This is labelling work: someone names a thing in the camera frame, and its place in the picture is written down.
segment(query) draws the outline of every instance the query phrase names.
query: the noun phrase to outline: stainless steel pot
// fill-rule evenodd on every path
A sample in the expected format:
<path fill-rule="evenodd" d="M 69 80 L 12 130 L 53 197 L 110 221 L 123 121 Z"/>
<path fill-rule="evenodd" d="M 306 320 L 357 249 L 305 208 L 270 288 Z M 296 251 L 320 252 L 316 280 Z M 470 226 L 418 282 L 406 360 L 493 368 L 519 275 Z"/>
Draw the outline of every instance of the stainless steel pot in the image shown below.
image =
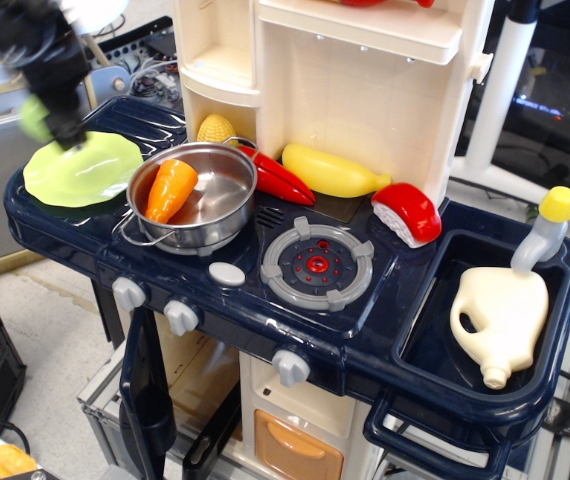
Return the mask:
<path fill-rule="evenodd" d="M 156 173 L 161 163 L 170 158 L 194 168 L 198 183 L 179 212 L 162 224 L 148 219 L 144 212 Z M 252 159 L 229 145 L 195 142 L 168 148 L 144 162 L 132 176 L 127 187 L 131 213 L 117 228 L 127 241 L 138 246 L 155 245 L 172 253 L 207 255 L 231 241 L 250 219 L 256 181 Z M 133 218 L 138 219 L 149 242 L 134 240 L 125 232 Z"/>

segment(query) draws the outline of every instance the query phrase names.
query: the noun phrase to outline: orange carrot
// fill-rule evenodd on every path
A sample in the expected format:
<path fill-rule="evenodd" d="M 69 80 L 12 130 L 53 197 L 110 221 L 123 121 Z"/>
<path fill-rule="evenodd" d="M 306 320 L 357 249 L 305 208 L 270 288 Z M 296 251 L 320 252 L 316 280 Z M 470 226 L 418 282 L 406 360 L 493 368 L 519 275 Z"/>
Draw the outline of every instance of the orange carrot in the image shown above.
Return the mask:
<path fill-rule="evenodd" d="M 167 223 L 183 206 L 198 183 L 198 173 L 180 160 L 161 163 L 147 199 L 145 216 L 159 223 Z"/>

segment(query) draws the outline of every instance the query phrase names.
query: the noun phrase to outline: red burner center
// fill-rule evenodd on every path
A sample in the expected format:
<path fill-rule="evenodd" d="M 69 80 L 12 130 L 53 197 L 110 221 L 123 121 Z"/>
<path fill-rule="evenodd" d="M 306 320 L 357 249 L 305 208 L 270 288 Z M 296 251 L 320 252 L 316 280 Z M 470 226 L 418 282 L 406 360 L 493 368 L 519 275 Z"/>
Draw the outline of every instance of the red burner center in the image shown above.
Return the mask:
<path fill-rule="evenodd" d="M 312 273 L 323 273 L 329 269 L 329 262 L 325 257 L 314 255 L 307 260 L 307 268 Z"/>

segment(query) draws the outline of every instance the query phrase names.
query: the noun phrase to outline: pot handle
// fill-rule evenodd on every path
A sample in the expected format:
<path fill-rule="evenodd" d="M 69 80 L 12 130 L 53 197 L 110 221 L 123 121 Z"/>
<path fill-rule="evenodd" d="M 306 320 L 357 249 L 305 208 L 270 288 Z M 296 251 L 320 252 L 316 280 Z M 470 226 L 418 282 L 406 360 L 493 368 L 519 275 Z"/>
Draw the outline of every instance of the pot handle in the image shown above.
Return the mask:
<path fill-rule="evenodd" d="M 125 233 L 125 227 L 127 227 L 130 224 L 130 222 L 132 221 L 132 219 L 134 219 L 134 217 L 135 217 L 134 212 L 130 209 L 129 213 L 120 222 L 118 222 L 116 226 L 112 229 L 112 235 L 117 233 L 121 235 L 129 243 L 131 243 L 132 245 L 136 245 L 137 247 L 153 247 L 157 243 L 160 243 L 166 238 L 168 238 L 170 235 L 174 235 L 175 233 L 177 233 L 177 232 L 167 232 L 165 235 L 155 238 L 154 240 L 151 240 L 149 242 L 140 242 L 138 240 L 134 240 L 127 233 Z"/>
<path fill-rule="evenodd" d="M 371 443 L 378 445 L 408 464 L 417 466 L 442 478 L 458 480 L 498 480 L 503 474 L 512 444 L 499 442 L 487 453 L 489 457 L 485 467 L 475 467 L 457 462 L 404 437 L 384 425 L 390 411 L 394 395 L 388 390 L 381 392 L 365 420 L 364 435 Z"/>
<path fill-rule="evenodd" d="M 248 138 L 245 137 L 229 137 L 228 139 L 226 139 L 223 144 L 227 144 L 228 142 L 231 142 L 232 140 L 236 140 L 238 142 L 241 143 L 247 143 L 250 147 L 252 147 L 254 149 L 254 155 L 252 155 L 252 162 L 254 161 L 254 159 L 256 157 L 258 157 L 258 145 L 256 145 L 254 142 L 252 142 L 251 140 L 249 140 Z"/>

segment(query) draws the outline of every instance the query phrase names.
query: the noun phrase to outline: vent slot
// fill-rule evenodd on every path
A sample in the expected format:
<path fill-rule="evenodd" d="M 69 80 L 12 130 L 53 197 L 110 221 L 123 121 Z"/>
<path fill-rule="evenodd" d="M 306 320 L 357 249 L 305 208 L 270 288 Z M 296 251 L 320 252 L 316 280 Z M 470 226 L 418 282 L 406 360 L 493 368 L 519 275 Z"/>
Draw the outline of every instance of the vent slot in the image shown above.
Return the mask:
<path fill-rule="evenodd" d="M 285 221 L 285 214 L 277 208 L 261 207 L 256 214 L 256 224 L 267 228 L 276 228 Z"/>

